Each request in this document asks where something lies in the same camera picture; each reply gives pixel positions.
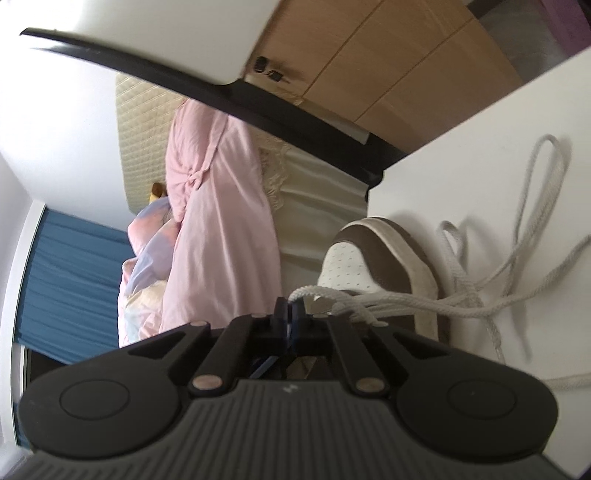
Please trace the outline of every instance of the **blue curtain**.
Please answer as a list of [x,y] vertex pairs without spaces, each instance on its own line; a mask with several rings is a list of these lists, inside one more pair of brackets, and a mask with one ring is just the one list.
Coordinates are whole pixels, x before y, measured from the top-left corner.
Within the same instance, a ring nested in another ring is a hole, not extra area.
[[125,232],[46,210],[25,271],[15,341],[65,364],[117,348],[121,265],[133,256]]

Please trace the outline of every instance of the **metal screw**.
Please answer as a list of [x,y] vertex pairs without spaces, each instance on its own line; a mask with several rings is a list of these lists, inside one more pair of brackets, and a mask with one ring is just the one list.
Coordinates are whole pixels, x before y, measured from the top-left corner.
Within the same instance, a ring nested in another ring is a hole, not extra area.
[[223,385],[223,380],[217,375],[199,375],[193,378],[193,386],[198,390],[215,390]]
[[363,393],[379,393],[386,388],[386,384],[379,378],[365,377],[357,380],[355,388]]

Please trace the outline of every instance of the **white table surface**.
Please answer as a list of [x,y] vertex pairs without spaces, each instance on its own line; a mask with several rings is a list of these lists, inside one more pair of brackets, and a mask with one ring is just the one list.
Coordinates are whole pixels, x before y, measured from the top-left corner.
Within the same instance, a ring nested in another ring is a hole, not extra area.
[[[591,49],[389,168],[370,193],[369,215],[406,228],[430,254],[448,288],[435,230],[442,220],[450,220],[467,234],[469,273],[475,279],[485,277],[509,252],[525,166],[534,143],[546,133],[564,141],[571,163],[516,290],[529,289],[591,233]],[[533,195],[550,150],[542,150]],[[492,286],[483,297],[485,302],[494,290]],[[591,251],[556,288],[513,311],[506,309],[496,323],[511,366],[539,378],[590,372]],[[523,331],[527,347],[516,329]],[[494,358],[478,320],[454,322],[452,343]],[[580,475],[591,463],[591,388],[556,397],[560,417],[546,454],[571,475]]]

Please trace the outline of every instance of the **black edge trim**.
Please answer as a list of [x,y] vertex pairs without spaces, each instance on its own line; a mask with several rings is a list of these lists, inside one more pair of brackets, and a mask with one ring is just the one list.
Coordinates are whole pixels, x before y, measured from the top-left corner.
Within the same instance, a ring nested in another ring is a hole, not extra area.
[[476,18],[482,18],[502,1],[503,0],[472,0],[466,6],[472,15]]
[[365,145],[361,144],[314,115],[242,79],[229,85],[213,85],[151,60],[55,31],[27,28],[21,35],[51,41],[47,47],[35,47],[36,50],[119,70],[235,116],[324,160],[370,188],[382,180],[386,168],[405,157],[401,150],[375,135],[370,135]]

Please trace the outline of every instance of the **cabinet handle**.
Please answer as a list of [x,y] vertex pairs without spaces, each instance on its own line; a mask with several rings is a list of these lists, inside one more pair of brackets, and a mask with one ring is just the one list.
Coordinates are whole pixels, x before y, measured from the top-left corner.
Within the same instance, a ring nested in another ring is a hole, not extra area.
[[257,57],[255,60],[255,64],[252,66],[252,69],[256,73],[262,73],[262,74],[266,75],[274,82],[280,82],[282,80],[286,82],[284,75],[281,72],[279,72],[278,70],[274,70],[274,69],[267,70],[267,68],[269,68],[269,64],[270,64],[270,62],[267,57]]

